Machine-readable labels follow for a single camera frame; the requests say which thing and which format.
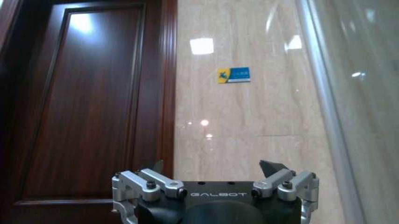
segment screw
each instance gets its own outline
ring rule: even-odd
[[[180,188],[177,191],[177,199],[182,199],[186,196],[186,190]]]
[[[156,183],[153,181],[146,182],[146,189],[154,189],[156,188]]]
[[[292,189],[292,183],[289,181],[282,182],[282,187],[286,189]]]
[[[256,188],[253,188],[250,190],[250,195],[252,195],[253,198],[260,198],[261,192]]]

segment glass panel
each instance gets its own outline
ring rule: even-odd
[[[313,1],[366,223],[399,220],[399,1]]]

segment dark red wooden door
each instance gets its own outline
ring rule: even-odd
[[[15,100],[1,223],[120,223],[113,173],[170,158],[160,153],[161,7],[50,6]]]

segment yellow logo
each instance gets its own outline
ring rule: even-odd
[[[229,69],[217,70],[217,83],[226,83],[229,77]]]

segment metal bracket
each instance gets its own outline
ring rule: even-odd
[[[160,198],[160,186],[148,183],[130,171],[124,171],[112,177],[113,212],[120,213],[124,224],[137,224],[133,214],[134,201],[130,202],[130,199],[141,197],[144,201],[153,202]]]
[[[265,198],[273,194],[278,184],[290,180],[293,173],[288,169],[281,169],[261,181],[253,182],[250,194],[256,198]]]
[[[314,173],[301,172],[290,181],[277,186],[277,196],[284,201],[301,199],[301,224],[309,224],[310,213],[318,205],[318,178]]]
[[[184,184],[181,181],[169,179],[150,169],[140,170],[138,176],[149,181],[154,181],[166,197],[177,199],[182,199],[185,197],[186,190],[184,189]]]

